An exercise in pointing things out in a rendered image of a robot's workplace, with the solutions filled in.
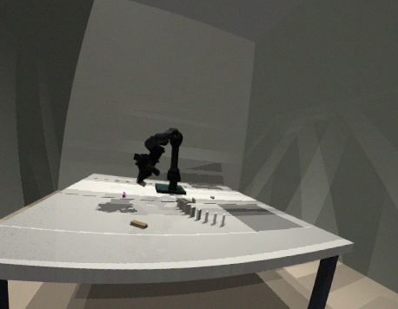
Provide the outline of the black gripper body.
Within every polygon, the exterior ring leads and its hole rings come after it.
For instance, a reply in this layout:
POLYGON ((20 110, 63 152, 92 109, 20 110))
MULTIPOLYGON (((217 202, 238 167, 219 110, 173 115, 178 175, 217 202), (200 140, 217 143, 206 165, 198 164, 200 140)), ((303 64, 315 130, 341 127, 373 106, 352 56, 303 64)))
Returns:
POLYGON ((155 156, 154 154, 149 153, 150 158, 149 158, 149 163, 146 162, 146 164, 144 162, 140 162, 137 161, 136 165, 144 170, 146 170, 147 172, 149 172, 150 174, 154 174, 156 176, 159 176, 160 174, 160 170, 158 170, 157 168, 155 168, 155 165, 159 162, 157 156, 155 156))

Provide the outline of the brown rectangular block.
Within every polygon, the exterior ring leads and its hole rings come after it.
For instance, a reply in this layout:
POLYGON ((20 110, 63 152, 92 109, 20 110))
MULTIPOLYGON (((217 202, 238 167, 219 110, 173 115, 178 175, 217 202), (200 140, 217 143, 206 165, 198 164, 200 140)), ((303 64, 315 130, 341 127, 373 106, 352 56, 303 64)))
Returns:
POLYGON ((145 229, 145 228, 148 227, 148 224, 147 224, 147 223, 143 223, 143 222, 137 221, 137 220, 131 221, 131 222, 130 222, 130 225, 136 226, 136 227, 140 227, 140 228, 142 228, 142 229, 145 229))

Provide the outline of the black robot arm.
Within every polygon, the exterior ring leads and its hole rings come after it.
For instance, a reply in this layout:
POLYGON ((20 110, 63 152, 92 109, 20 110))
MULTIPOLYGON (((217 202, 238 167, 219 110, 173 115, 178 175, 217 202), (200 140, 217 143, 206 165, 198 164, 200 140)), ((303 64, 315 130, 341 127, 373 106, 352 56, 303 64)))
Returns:
MULTIPOLYGON (((168 142, 172 146, 171 165, 167 173, 167 181, 169 181, 168 189, 177 191, 177 182, 180 182, 181 180, 177 163, 179 146, 182 144, 182 134, 176 128, 169 128, 163 133, 155 134, 155 136, 152 135, 145 141, 144 145, 151 154, 157 156, 159 159, 162 153, 165 152, 164 148, 160 145, 166 146, 168 142)), ((144 162, 146 164, 146 162, 149 163, 149 158, 150 155, 147 156, 147 154, 135 153, 133 160, 144 162)))

